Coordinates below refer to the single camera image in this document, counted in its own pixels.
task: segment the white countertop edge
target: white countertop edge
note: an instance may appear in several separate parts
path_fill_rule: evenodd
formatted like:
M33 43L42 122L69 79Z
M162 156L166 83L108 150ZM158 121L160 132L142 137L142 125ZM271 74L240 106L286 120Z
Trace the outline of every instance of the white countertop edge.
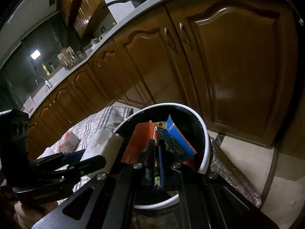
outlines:
M110 38L112 37L115 32L117 32L121 27L123 27L125 24L127 24L129 21L131 21L133 18L135 18L136 16L138 16L140 13L150 9L152 6L163 2L164 0L147 0L146 2L142 3L140 6L138 6L137 8L135 8L134 11L132 11L129 15L127 15L123 20L121 20L118 24L116 24L110 31L109 33L107 33L104 38L97 43L97 47L94 48L94 50L88 55L88 57L80 62L78 65L76 65L75 67L73 67L71 70L67 71L66 75L61 78L56 84L53 85L52 89L50 89L45 96L43 97L43 99L36 104L36 107L32 110L32 112L29 114L29 118L33 115L33 113L35 112L35 110L39 107L39 105L45 100L45 98L64 80L66 79L73 71L75 71L78 67L80 67L81 65L83 65L84 63L86 63L89 58L91 58L91 56Z

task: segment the plaid tablecloth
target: plaid tablecloth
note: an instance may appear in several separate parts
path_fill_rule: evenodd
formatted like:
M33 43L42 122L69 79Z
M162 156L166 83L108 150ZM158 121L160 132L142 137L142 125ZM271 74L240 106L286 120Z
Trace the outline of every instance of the plaid tablecloth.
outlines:
M113 131L122 121L124 121L127 117L133 114L133 108L128 107L118 107L118 106L110 106L106 107L103 110L99 111L96 114L90 115L86 119L77 123L75 126L71 127L59 141L57 141L54 145L51 146L51 149L57 153L58 147L62 143L66 134L71 131L73 132L79 139L80 143L76 147L75 151L80 151L86 149L91 137L95 134L97 128L100 129L108 129ZM81 178L81 181L76 184L73 188L75 192L81 186L83 186L90 178L84 176Z

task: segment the dish soap bottle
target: dish soap bottle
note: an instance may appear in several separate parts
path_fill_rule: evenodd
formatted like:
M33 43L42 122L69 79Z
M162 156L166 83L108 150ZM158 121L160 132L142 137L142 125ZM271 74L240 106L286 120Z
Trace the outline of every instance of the dish soap bottle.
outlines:
M50 72L48 71L47 67L44 64L42 64L42 68L45 70L45 73L47 73L47 76L49 76Z

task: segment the red and white box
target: red and white box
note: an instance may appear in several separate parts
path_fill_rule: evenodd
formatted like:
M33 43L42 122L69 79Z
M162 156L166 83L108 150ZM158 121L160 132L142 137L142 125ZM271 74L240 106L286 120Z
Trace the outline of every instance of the red and white box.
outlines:
M74 135L71 131L67 133L63 142L58 147L58 151L62 153L74 152L76 146L80 142L80 139Z

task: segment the beige floor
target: beige floor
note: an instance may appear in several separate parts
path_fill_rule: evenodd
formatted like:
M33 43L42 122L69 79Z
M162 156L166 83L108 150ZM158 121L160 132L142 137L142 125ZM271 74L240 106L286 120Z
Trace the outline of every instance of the beige floor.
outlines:
M115 102L114 106L127 106ZM217 132L208 130L210 137ZM225 136L221 149L248 177L261 194L269 174L274 148L265 148L230 136ZM288 229L305 202L305 160L279 154L275 175L262 212L280 229Z

